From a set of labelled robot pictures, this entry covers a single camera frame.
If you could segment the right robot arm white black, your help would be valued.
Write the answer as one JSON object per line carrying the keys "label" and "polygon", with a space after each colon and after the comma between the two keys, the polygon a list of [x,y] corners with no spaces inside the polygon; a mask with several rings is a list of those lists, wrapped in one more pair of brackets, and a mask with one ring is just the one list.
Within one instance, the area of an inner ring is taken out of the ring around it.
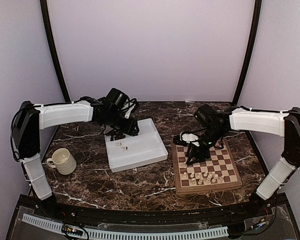
{"label": "right robot arm white black", "polygon": [[269,199],[300,168],[300,108],[265,110],[245,106],[231,106],[215,110],[205,104],[194,114],[202,125],[203,133],[183,132],[178,138],[189,144],[190,158],[198,162],[208,159],[208,151],[229,132],[250,132],[265,137],[263,146],[274,149],[271,170],[257,187],[256,198],[245,205],[245,213],[256,217]]}

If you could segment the white plastic divided tray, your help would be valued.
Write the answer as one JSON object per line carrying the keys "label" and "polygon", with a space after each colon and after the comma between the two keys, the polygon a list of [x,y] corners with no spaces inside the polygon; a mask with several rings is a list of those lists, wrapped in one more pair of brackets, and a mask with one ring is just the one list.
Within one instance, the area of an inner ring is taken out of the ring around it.
{"label": "white plastic divided tray", "polygon": [[151,118],[138,121],[139,133],[124,139],[110,141],[105,136],[109,168],[113,173],[126,171],[168,159],[168,151]]}

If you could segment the white chess piece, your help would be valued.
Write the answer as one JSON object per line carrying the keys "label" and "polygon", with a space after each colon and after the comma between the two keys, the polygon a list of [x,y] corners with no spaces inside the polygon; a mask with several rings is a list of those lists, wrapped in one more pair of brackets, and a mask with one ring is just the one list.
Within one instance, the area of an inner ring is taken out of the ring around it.
{"label": "white chess piece", "polygon": [[204,178],[201,177],[201,178],[198,180],[198,184],[199,184],[199,185],[202,185],[202,184],[203,184],[203,181],[204,181]]}
{"label": "white chess piece", "polygon": [[211,179],[211,182],[212,182],[212,183],[216,183],[217,180],[218,180],[218,177],[219,177],[218,174],[214,174],[213,177],[212,177],[212,179]]}
{"label": "white chess piece", "polygon": [[223,183],[224,182],[224,176],[223,175],[221,175],[221,176],[218,177],[218,182],[219,183]]}

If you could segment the wooden chess board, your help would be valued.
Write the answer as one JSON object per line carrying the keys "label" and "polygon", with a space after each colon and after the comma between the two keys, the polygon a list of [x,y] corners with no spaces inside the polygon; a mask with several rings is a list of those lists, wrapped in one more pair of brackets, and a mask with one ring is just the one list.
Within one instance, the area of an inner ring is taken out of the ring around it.
{"label": "wooden chess board", "polygon": [[[178,195],[188,194],[200,194],[210,191],[220,192],[237,189],[242,186],[242,180],[235,164],[233,155],[226,139],[219,140],[215,147],[210,148],[210,159],[205,162],[194,163],[188,165],[187,168],[183,167],[186,163],[186,153],[188,148],[182,145],[171,145],[172,150],[172,162],[175,177],[176,193]],[[187,178],[183,179],[182,174],[187,172]],[[190,185],[191,172],[194,172],[194,178],[196,179],[195,185]],[[218,177],[224,176],[224,182],[206,183],[206,178],[203,177],[203,173],[208,172],[212,177],[218,174]],[[199,179],[196,178],[196,173],[201,173],[201,177],[204,178],[203,184],[199,185]]]}

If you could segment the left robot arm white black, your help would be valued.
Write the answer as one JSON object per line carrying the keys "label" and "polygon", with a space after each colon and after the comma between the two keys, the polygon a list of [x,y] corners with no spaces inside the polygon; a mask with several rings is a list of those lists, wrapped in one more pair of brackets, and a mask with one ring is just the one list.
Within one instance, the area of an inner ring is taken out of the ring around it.
{"label": "left robot arm white black", "polygon": [[24,101],[14,114],[9,127],[9,141],[13,160],[21,164],[25,180],[41,203],[41,210],[50,218],[57,218],[60,206],[52,199],[53,192],[42,164],[50,146],[42,147],[42,132],[51,129],[55,135],[61,125],[93,122],[110,127],[114,132],[137,136],[140,132],[137,120],[131,116],[139,107],[136,98],[130,98],[117,88],[106,96],[83,96],[75,101],[33,103]]}

